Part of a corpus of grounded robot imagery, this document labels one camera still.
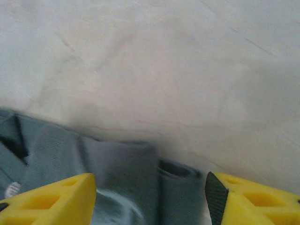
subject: fabric fold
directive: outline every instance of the fabric fold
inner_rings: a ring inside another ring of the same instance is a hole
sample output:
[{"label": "fabric fold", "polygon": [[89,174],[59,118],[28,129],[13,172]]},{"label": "fabric fold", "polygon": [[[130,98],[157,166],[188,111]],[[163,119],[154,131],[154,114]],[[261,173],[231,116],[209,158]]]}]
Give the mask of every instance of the fabric fold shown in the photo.
[{"label": "fabric fold", "polygon": [[19,123],[13,111],[0,109],[0,141],[17,157],[27,156]]},{"label": "fabric fold", "polygon": [[159,161],[159,224],[197,225],[204,199],[199,171],[166,159]]},{"label": "fabric fold", "polygon": [[[197,224],[200,173],[159,160],[150,142],[99,141],[10,110],[0,110],[0,141],[0,199],[12,182],[21,184],[22,193],[93,173],[91,225]],[[25,152],[29,156],[20,157]]]}]

